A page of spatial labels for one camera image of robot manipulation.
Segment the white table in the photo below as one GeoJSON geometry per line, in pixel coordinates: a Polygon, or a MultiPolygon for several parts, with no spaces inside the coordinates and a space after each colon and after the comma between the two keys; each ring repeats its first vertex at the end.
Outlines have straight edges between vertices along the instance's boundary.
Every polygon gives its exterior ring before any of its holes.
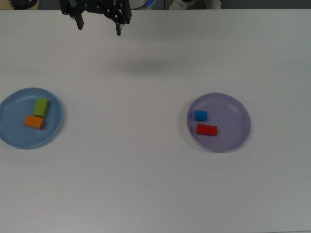
{"type": "Polygon", "coordinates": [[[58,136],[0,142],[2,233],[311,230],[311,11],[135,11],[113,22],[0,12],[0,100],[42,87],[58,136]],[[245,145],[201,148],[186,127],[208,92],[239,99],[245,145]]]}

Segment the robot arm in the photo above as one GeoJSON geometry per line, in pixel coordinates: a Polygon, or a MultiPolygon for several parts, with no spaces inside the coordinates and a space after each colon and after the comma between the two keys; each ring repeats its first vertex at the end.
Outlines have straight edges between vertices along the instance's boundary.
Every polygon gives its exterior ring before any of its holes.
{"type": "Polygon", "coordinates": [[[117,35],[121,35],[122,27],[131,21],[129,0],[59,0],[62,13],[76,20],[78,28],[83,27],[82,12],[88,11],[104,14],[116,23],[117,35]]]}

